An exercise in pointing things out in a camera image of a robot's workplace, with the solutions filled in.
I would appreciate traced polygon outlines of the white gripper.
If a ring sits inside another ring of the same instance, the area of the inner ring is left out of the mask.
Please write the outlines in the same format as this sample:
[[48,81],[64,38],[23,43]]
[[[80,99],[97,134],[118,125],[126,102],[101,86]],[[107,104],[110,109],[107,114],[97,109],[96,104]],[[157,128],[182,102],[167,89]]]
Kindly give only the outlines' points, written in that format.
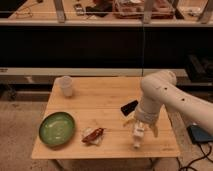
[[[152,124],[150,126],[150,129],[152,130],[154,137],[158,137],[158,127],[155,125],[159,118],[158,113],[147,113],[144,110],[142,110],[140,107],[137,107],[135,109],[134,117],[136,120],[139,120],[140,122],[146,123],[146,124]],[[129,124],[134,124],[136,122],[135,119],[130,119],[124,122],[123,127],[126,127]]]

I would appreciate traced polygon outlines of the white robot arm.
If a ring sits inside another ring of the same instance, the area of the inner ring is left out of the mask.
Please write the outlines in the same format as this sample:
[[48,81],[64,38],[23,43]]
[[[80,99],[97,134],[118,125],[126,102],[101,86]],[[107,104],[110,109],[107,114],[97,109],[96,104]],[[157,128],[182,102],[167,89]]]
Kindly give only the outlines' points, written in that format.
[[177,78],[171,70],[161,70],[141,79],[141,100],[135,108],[134,119],[155,125],[162,105],[187,116],[213,135],[213,103],[192,96],[176,87]]

